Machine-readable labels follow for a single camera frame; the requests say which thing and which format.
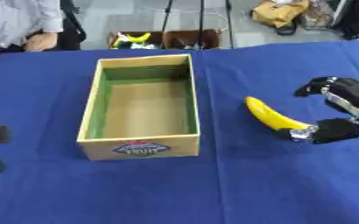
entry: floor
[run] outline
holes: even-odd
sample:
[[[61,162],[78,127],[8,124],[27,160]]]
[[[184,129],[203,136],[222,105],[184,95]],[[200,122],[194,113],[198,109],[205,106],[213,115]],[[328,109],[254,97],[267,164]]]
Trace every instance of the floor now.
[[[78,15],[88,33],[83,49],[105,49],[109,32],[159,31],[169,0],[74,0],[81,8]],[[280,37],[263,25],[251,21],[248,11],[260,0],[230,0],[233,5],[232,21],[235,47],[259,46],[268,43],[334,41],[339,39],[329,31],[305,31],[301,28],[294,36]],[[225,0],[205,0],[206,28],[223,30],[222,47],[229,48],[229,32]],[[168,30],[197,29],[200,2],[174,0]]]

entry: yellow bag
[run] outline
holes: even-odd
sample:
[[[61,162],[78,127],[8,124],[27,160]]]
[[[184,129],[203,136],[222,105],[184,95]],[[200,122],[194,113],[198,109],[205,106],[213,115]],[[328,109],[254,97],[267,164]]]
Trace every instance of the yellow bag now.
[[[261,3],[253,9],[253,20],[276,28],[290,23],[309,6],[308,0],[295,0],[292,3],[279,5],[271,1]]]

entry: table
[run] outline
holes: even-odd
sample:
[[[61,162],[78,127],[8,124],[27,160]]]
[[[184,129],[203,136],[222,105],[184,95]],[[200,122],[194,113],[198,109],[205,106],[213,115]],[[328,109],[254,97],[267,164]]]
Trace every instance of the table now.
[[[75,138],[100,58],[191,53],[201,154],[87,161]],[[274,137],[252,95],[300,121],[345,115],[293,91],[318,76],[359,80],[359,42],[204,52],[123,50],[0,57],[0,223],[359,223],[359,139]]]

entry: banana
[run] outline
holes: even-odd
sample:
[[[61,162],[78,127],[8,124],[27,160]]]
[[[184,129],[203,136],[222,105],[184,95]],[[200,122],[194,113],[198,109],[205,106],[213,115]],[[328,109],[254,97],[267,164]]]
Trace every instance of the banana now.
[[[277,111],[268,107],[265,103],[258,100],[257,98],[248,96],[245,99],[250,112],[258,119],[260,122],[264,123],[268,127],[274,130],[280,129],[292,129],[292,130],[305,130],[312,124],[298,122],[287,116],[279,114]]]
[[[138,37],[138,38],[131,37],[130,35],[126,35],[126,37],[129,39],[129,41],[132,43],[145,42],[150,36],[151,36],[150,32],[147,32],[145,35]]]

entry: cardboard box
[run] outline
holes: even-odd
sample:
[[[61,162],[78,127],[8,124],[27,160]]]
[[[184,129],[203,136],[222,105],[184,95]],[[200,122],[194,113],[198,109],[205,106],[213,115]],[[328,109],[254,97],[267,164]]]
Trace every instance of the cardboard box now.
[[[91,160],[196,156],[189,54],[101,59],[77,142]]]

